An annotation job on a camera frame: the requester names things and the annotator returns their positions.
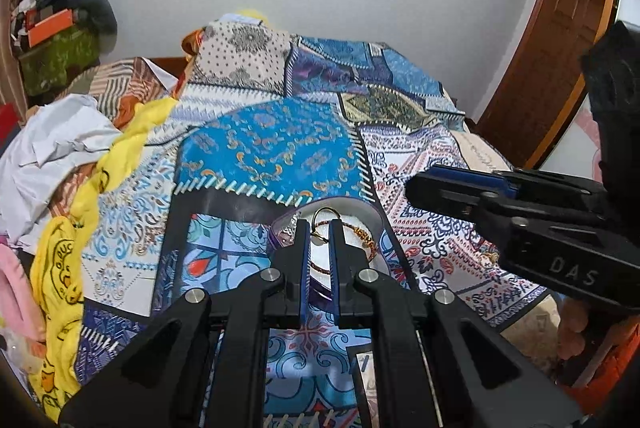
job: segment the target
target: red cloth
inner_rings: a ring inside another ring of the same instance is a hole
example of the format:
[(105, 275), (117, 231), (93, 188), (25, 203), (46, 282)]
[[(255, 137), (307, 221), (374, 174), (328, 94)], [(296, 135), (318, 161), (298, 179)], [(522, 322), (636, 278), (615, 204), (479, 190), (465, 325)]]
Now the red cloth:
[(9, 137), (9, 134), (18, 125), (18, 116), (14, 107), (10, 104), (0, 105), (0, 143)]
[(585, 414), (596, 413), (602, 408), (609, 392), (616, 385), (620, 376), (624, 374), (626, 365), (636, 353), (640, 345), (640, 332), (636, 332), (628, 339), (626, 344), (616, 347), (607, 359), (600, 365), (591, 382), (584, 388), (569, 388), (563, 386), (565, 392), (573, 397)]

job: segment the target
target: white cloth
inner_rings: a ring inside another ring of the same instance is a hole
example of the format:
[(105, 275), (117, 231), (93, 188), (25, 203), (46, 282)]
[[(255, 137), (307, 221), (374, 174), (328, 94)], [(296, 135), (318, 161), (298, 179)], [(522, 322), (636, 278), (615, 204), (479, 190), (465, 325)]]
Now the white cloth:
[(175, 85), (178, 84), (178, 78), (175, 77), (175, 75), (173, 74), (169, 74), (169, 72), (167, 72), (164, 68), (160, 68), (150, 59), (146, 59), (146, 58), (142, 58), (142, 59), (144, 59), (146, 64), (148, 64), (148, 67), (151, 69), (151, 72), (156, 74), (158, 81), (160, 81), (160, 84), (162, 84), (162, 86), (166, 88), (166, 91), (171, 92), (175, 88)]
[(0, 158), (0, 231), (18, 243), (64, 178), (97, 161), (119, 135), (89, 95), (70, 94), (41, 108)]

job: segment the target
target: patchwork bedspread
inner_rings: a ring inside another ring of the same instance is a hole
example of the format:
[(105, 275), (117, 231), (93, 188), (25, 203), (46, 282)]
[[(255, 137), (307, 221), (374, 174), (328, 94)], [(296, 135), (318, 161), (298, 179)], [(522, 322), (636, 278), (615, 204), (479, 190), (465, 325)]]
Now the patchwork bedspread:
[[(268, 267), (270, 224), (324, 197), (356, 197), (383, 212), (380, 251), (405, 287), (448, 287), (499, 329), (542, 299), (545, 289), (498, 268), (494, 246), (471, 223), (404, 197), (407, 178), (434, 164), (509, 169), (466, 131), (439, 82), (385, 43), (222, 22), (201, 38), (140, 166), (100, 196), (100, 222), (82, 253), (81, 384), (187, 289), (224, 291)], [(301, 330), (271, 331), (269, 426), (300, 413), (301, 426), (375, 424), (372, 367), (360, 368), (358, 356), (370, 351), (370, 332), (340, 330), (329, 312), (309, 307)], [(368, 415), (357, 408), (363, 401)]]

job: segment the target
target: beige patterned fabric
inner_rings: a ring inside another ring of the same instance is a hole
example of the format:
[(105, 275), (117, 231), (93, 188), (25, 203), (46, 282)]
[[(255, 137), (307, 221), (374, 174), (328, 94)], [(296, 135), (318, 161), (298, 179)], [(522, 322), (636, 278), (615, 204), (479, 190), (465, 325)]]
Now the beige patterned fabric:
[(476, 172), (511, 171), (504, 157), (490, 146), (482, 137), (474, 133), (451, 131), (458, 143), (460, 153), (470, 170)]
[(253, 88), (284, 95), (290, 34), (266, 27), (214, 22), (206, 27), (188, 82)]
[(547, 375), (558, 363), (558, 325), (556, 301), (547, 296), (542, 302), (502, 331), (502, 337), (527, 356)]

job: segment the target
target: yellow cloth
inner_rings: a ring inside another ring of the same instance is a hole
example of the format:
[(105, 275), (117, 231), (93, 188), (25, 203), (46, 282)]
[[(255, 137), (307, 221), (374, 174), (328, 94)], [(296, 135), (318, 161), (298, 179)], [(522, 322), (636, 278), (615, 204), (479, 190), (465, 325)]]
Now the yellow cloth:
[(98, 225), (98, 196), (118, 188), (136, 169), (149, 131), (166, 120), (176, 103), (164, 98), (136, 105), (124, 134), (78, 188), (69, 217), (53, 218), (38, 243), (30, 278), (36, 303), (45, 312), (47, 355), (40, 374), (29, 381), (45, 413), (56, 422), (60, 409), (80, 388), (74, 362), (82, 326), (81, 254)]
[(255, 18), (256, 20), (262, 20), (262, 24), (265, 27), (271, 27), (271, 24), (269, 23), (269, 20), (267, 19), (267, 17), (254, 10), (254, 9), (242, 9), (241, 11), (238, 11), (238, 14), (241, 14), (242, 16), (247, 16), (249, 18)]

